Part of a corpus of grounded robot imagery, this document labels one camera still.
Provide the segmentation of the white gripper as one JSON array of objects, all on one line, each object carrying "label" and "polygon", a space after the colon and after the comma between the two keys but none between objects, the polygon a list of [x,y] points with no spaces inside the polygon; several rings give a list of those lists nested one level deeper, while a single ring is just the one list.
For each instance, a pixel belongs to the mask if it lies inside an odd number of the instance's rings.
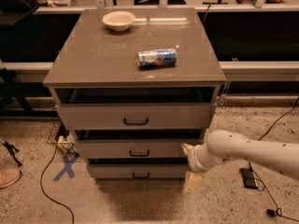
[{"label": "white gripper", "polygon": [[181,147],[183,152],[188,156],[188,164],[193,171],[186,172],[183,191],[185,193],[191,193],[203,178],[202,175],[198,173],[207,172],[215,166],[215,162],[206,144],[197,146],[182,144]]}]

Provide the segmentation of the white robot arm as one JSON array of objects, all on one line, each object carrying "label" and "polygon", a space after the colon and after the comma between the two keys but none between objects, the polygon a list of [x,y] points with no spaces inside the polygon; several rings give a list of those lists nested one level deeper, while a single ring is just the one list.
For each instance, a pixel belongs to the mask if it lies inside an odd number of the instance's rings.
[{"label": "white robot arm", "polygon": [[189,170],[184,192],[191,193],[203,173],[234,160],[246,160],[299,180],[299,145],[286,142],[250,140],[240,133],[225,130],[212,132],[203,145],[181,145],[187,155]]}]

